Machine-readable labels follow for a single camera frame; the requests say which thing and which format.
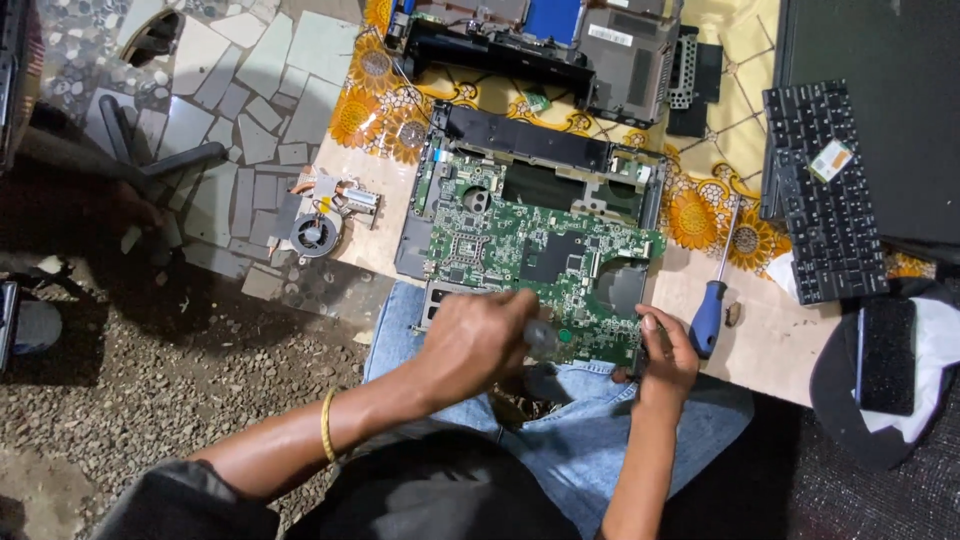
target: gold bangle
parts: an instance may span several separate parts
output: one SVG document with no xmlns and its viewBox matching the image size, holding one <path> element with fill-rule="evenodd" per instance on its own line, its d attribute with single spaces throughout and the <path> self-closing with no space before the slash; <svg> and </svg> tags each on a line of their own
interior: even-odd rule
<svg viewBox="0 0 960 540">
<path fill-rule="evenodd" d="M 324 409 L 320 415 L 321 437 L 324 440 L 324 452 L 326 452 L 326 458 L 330 463 L 333 463 L 333 461 L 337 458 L 337 455 L 333 452 L 333 445 L 330 444 L 330 404 L 333 402 L 333 394 L 336 393 L 336 386 L 330 388 L 330 391 L 326 393 Z"/>
</svg>

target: sticker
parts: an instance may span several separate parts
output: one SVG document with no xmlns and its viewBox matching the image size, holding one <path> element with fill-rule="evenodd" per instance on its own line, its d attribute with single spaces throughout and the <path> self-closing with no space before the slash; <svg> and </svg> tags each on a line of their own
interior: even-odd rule
<svg viewBox="0 0 960 540">
<path fill-rule="evenodd" d="M 634 37 L 629 34 L 624 34 L 622 32 L 617 32 L 616 30 L 611 30 L 609 28 L 604 28 L 602 26 L 597 26 L 591 24 L 587 33 L 593 37 L 599 37 L 607 41 L 612 41 L 614 43 L 619 43 L 620 45 L 631 46 L 634 44 Z"/>
<path fill-rule="evenodd" d="M 833 180 L 833 177 L 842 171 L 852 159 L 853 152 L 850 151 L 850 148 L 844 146 L 839 140 L 833 139 L 827 147 L 821 150 L 820 154 L 817 154 L 817 157 L 813 159 L 813 164 L 810 165 L 810 172 L 817 175 L 820 180 L 829 182 Z"/>
</svg>

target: black keyboard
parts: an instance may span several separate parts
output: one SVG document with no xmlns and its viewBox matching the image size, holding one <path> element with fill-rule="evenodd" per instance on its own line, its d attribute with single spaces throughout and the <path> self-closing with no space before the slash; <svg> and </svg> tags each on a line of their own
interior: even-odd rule
<svg viewBox="0 0 960 540">
<path fill-rule="evenodd" d="M 765 90 L 763 105 L 800 303 L 888 292 L 846 81 Z M 828 180 L 812 172 L 841 161 L 818 160 L 825 148 L 847 156 Z"/>
</svg>

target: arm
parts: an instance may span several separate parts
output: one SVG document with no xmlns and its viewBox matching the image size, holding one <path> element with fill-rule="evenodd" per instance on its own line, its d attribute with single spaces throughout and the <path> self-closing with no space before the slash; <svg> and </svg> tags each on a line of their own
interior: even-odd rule
<svg viewBox="0 0 960 540">
<path fill-rule="evenodd" d="M 478 395 L 520 369 L 523 326 L 539 308 L 529 289 L 444 299 L 417 356 L 334 397 L 328 419 L 334 453 Z M 322 410 L 317 402 L 268 418 L 189 459 L 210 463 L 243 496 L 271 501 L 327 465 Z"/>
<path fill-rule="evenodd" d="M 684 327 L 659 309 L 637 306 L 650 364 L 632 410 L 627 454 L 598 539 L 656 538 L 670 490 L 677 425 L 697 376 L 699 361 Z M 658 320 L 672 350 L 664 348 Z"/>
</svg>

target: blue jeans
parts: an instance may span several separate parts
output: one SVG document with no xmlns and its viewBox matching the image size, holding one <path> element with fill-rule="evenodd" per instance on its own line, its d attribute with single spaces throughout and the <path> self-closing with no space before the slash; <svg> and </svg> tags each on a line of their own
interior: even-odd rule
<svg viewBox="0 0 960 540">
<path fill-rule="evenodd" d="M 376 323 L 364 382 L 389 372 L 420 350 L 423 335 L 413 335 L 410 327 L 420 320 L 423 295 L 424 290 L 415 285 L 394 285 Z M 486 394 L 433 417 L 492 435 L 530 469 L 583 537 L 593 538 L 620 476 L 630 434 L 630 405 L 637 392 L 636 383 L 613 382 L 613 368 L 609 362 L 593 360 L 529 369 L 525 374 L 528 391 L 564 406 L 517 431 L 497 424 Z M 670 496 L 727 448 L 753 416 L 748 390 L 698 377 L 677 427 Z"/>
</svg>

